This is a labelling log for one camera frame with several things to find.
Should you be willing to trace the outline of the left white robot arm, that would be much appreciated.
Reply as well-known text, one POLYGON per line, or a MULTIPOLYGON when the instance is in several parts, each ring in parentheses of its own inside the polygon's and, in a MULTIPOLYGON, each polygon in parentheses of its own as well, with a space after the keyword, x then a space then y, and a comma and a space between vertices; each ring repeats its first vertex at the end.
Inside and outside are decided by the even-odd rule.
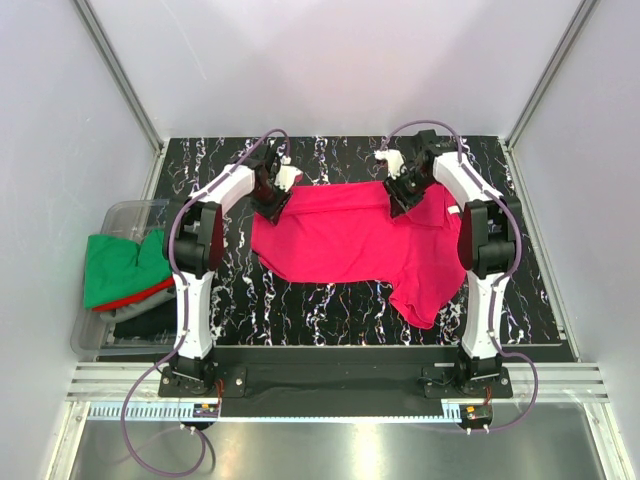
POLYGON ((163 255, 176 288, 176 339, 162 382, 196 396, 219 386, 210 332, 211 289, 225 253, 224 216, 247 198, 275 225, 291 199, 301 171, 288 154, 269 149, 226 165, 213 181, 169 203, 163 255))

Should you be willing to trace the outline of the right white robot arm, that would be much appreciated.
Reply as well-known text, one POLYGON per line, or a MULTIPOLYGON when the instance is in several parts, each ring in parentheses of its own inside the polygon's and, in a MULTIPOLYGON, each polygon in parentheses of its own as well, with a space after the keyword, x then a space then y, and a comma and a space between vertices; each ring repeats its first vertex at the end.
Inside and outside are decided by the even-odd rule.
POLYGON ((522 255, 521 203, 501 194, 475 170, 462 139, 456 138, 451 149, 439 142, 435 131, 423 130, 411 141, 410 158, 390 148, 388 137, 375 158, 387 168, 383 185, 393 217, 415 209, 434 186, 444 187, 461 209, 457 255, 467 274, 467 320, 450 379, 441 387, 480 396, 501 382, 501 308, 522 255))

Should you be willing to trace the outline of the pink t shirt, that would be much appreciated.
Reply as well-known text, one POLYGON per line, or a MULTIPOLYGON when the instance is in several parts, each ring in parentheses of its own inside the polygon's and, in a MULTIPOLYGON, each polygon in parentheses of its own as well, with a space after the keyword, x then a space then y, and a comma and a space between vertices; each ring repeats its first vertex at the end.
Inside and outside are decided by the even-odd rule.
POLYGON ((388 283, 402 318, 430 329, 466 277, 454 205, 448 191, 434 185, 415 208, 394 218, 379 181, 297 186, 277 224, 254 217, 251 248, 290 283, 388 283))

